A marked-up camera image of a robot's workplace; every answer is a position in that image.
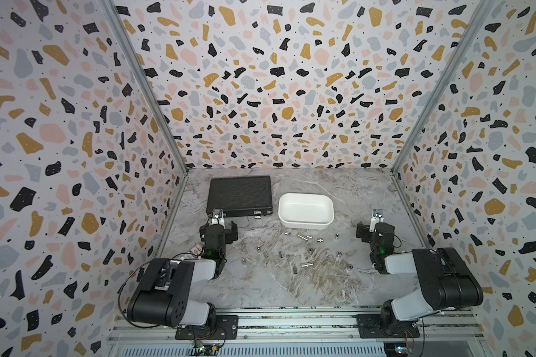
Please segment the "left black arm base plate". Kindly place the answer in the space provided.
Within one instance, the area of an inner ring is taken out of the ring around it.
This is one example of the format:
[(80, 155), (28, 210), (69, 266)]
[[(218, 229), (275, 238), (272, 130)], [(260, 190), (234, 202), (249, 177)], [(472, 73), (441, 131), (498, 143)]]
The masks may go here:
[(189, 340), (235, 340), (238, 334), (237, 315), (217, 315), (208, 319), (204, 326), (185, 325), (176, 331), (177, 341)]

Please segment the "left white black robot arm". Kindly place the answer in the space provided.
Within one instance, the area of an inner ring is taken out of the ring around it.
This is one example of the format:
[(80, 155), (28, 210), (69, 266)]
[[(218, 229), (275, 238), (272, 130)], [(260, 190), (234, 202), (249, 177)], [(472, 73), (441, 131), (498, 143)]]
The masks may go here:
[(124, 310), (127, 321), (141, 328), (193, 327), (207, 333), (217, 328), (213, 303), (189, 298), (194, 284), (220, 277), (226, 265), (226, 247), (238, 240), (238, 225), (207, 223), (200, 228), (202, 251), (173, 258), (155, 258), (144, 270)]

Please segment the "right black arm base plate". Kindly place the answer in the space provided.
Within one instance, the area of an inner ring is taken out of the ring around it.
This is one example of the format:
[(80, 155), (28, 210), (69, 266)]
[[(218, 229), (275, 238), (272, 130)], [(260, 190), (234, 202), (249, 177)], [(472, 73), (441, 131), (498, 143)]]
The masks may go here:
[(380, 314), (356, 315), (357, 329), (361, 339), (399, 339), (419, 338), (417, 323), (414, 321), (398, 321), (383, 317)]

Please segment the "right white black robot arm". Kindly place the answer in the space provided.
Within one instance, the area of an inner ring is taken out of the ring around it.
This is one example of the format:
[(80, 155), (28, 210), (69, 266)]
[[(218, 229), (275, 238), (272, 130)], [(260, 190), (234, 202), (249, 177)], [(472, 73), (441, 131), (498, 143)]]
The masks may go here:
[(479, 306), (484, 292), (455, 248), (415, 248), (395, 252), (395, 227), (374, 218), (358, 223), (356, 237), (369, 244), (369, 258), (382, 275), (410, 275), (418, 288), (403, 297), (387, 300), (378, 314), (356, 316), (362, 339), (418, 338), (422, 318), (447, 310)]

